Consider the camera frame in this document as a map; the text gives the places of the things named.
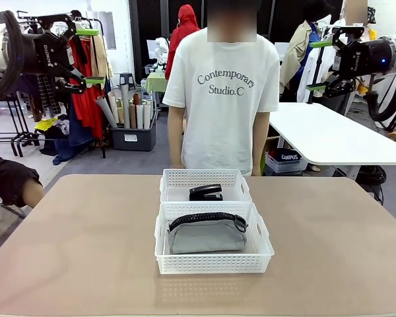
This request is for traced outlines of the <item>person's right forearm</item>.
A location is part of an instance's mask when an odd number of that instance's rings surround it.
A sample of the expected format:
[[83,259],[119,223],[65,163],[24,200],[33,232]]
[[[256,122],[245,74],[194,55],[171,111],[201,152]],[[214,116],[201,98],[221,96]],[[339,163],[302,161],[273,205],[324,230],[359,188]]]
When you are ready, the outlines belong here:
[[172,168],[184,168],[182,164],[182,135],[184,109],[169,107],[168,112],[168,142]]

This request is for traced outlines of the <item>blue denim garment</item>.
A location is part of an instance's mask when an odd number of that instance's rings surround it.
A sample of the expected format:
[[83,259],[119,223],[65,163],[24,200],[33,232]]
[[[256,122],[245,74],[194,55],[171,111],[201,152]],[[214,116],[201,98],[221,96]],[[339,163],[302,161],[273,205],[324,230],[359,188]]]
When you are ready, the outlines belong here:
[[73,157],[88,149],[94,141],[90,127],[84,127],[77,118],[73,100],[69,103],[69,134],[64,138],[55,139],[54,145],[57,155],[53,159],[53,165],[57,166],[67,162]]

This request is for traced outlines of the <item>green covered table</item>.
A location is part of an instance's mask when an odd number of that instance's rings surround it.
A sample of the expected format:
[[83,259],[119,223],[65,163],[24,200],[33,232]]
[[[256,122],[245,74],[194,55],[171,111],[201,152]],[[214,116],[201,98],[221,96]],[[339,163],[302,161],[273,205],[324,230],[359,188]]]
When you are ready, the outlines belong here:
[[146,78],[143,88],[150,94],[152,92],[165,92],[168,81],[166,80],[164,74],[160,73],[150,73]]

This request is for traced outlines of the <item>person's left forearm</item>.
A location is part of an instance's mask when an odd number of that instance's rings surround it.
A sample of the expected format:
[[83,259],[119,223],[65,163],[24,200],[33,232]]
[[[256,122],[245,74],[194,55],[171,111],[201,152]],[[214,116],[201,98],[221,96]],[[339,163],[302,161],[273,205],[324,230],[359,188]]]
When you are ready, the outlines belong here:
[[252,176],[261,175],[261,157],[269,131],[269,112],[257,113],[253,123]]

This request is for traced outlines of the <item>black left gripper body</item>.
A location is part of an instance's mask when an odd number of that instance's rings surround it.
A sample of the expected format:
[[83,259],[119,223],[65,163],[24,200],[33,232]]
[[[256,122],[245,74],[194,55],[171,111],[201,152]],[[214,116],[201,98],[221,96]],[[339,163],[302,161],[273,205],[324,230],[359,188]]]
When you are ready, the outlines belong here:
[[22,73],[70,75],[69,38],[53,33],[23,34]]

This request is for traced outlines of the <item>white crate with Campus print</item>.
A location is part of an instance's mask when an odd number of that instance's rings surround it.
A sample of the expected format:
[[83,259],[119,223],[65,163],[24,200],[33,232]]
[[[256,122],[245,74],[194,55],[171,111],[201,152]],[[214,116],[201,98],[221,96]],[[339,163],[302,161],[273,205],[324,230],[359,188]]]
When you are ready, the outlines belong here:
[[276,174],[302,172],[308,162],[294,149],[277,148],[266,155],[266,165]]

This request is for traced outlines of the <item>dark grey storage bin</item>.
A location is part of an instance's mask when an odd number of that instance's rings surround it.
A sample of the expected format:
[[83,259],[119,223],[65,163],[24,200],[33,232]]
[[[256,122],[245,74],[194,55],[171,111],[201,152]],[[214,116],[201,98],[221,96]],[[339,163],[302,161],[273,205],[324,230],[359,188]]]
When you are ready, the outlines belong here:
[[111,128],[114,149],[118,151],[151,152],[156,145],[156,115],[149,129]]

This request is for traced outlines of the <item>grey pencil case black zipper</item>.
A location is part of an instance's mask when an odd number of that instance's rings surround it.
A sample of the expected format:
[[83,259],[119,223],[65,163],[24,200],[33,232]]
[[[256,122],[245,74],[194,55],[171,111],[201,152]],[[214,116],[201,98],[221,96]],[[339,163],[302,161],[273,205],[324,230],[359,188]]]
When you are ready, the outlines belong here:
[[242,251],[247,229],[246,220],[231,213],[184,215],[169,224],[168,243],[172,254]]

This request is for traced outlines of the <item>black bag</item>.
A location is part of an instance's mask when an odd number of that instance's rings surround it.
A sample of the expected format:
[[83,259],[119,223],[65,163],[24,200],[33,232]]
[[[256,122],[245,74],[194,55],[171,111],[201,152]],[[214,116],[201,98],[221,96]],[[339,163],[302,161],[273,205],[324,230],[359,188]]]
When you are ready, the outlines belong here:
[[381,166],[364,165],[360,167],[356,183],[376,196],[382,194],[382,185],[387,181],[387,174]]

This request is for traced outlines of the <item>white side table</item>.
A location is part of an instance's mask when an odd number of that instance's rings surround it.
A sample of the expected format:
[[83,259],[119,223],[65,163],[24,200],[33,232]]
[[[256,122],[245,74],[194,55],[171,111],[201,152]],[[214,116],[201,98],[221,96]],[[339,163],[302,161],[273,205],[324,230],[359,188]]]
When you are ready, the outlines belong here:
[[320,104],[279,104],[270,125],[309,163],[355,180],[361,166],[396,166],[396,142]]

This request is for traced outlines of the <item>red dress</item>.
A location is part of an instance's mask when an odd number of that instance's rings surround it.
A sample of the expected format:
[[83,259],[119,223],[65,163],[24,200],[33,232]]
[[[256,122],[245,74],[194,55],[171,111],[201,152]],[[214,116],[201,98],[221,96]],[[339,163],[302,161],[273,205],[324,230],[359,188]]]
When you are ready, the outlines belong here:
[[[90,40],[76,40],[73,37],[69,45],[73,52],[74,67],[85,77],[92,76]],[[84,127],[89,127],[96,139],[103,138],[103,111],[96,99],[102,96],[102,89],[96,86],[87,88],[83,94],[73,94],[73,104],[77,118]]]

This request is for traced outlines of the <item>black stapler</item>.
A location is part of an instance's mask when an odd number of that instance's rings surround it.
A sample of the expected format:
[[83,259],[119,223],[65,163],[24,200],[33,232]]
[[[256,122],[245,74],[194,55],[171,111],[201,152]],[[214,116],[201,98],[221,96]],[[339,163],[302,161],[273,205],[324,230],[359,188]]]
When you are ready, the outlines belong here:
[[211,184],[199,186],[189,190],[190,201],[222,201],[222,186],[220,184]]

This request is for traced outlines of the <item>black clothes rack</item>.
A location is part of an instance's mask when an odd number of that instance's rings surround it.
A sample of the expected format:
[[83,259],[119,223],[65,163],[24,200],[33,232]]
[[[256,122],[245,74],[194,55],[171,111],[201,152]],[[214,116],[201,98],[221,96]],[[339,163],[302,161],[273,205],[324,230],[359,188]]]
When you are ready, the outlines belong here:
[[[75,19],[75,24],[77,28],[83,28],[80,23],[85,20],[85,18],[78,11],[71,11],[68,15],[71,15]],[[42,34],[44,31],[40,25],[29,22],[26,19],[28,17],[16,17],[22,24],[21,30],[24,34]],[[97,36],[74,36],[76,40],[90,40],[90,56],[91,56],[91,67],[92,67],[92,77],[98,77],[98,68],[103,63],[99,60],[101,57],[106,56],[106,51],[104,49],[104,43],[100,34]],[[105,85],[93,85],[102,89],[102,96],[107,98],[107,93],[105,90]],[[42,110],[47,107],[49,108],[51,114],[56,115],[60,113],[60,106],[65,105],[66,109],[69,111],[69,103],[73,99],[72,95],[66,92],[59,92],[54,90],[55,85],[54,80],[47,75],[34,75],[34,74],[22,74],[15,85],[12,87],[11,91],[0,99],[0,101],[5,101],[10,111],[12,117],[15,132],[0,132],[0,142],[8,142],[11,145],[14,155],[21,156],[21,148],[25,145],[35,145],[38,146],[40,141],[38,139],[38,134],[32,132],[28,129],[26,120],[22,114],[22,108],[20,102],[18,101],[18,93],[24,93],[28,95],[28,100],[30,103],[31,110],[36,114],[41,114]]]

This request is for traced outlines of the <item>tilted white paper roll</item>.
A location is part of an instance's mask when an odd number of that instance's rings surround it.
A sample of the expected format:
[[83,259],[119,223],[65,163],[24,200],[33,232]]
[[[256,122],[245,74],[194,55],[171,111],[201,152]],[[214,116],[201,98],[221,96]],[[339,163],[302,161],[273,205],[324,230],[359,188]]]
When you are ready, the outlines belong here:
[[110,105],[108,104],[108,101],[106,100],[105,96],[99,96],[96,99],[96,104],[102,109],[109,125],[112,128],[117,128],[117,123],[116,120],[114,118],[113,112],[110,108]]

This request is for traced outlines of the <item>black plastic stool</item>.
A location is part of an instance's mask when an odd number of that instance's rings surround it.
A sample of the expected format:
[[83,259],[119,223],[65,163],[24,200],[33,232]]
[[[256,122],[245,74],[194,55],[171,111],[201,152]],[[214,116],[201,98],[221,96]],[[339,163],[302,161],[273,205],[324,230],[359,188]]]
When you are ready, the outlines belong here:
[[128,90],[136,88],[135,79],[132,73],[119,74],[119,86],[122,87],[123,85],[127,85]]

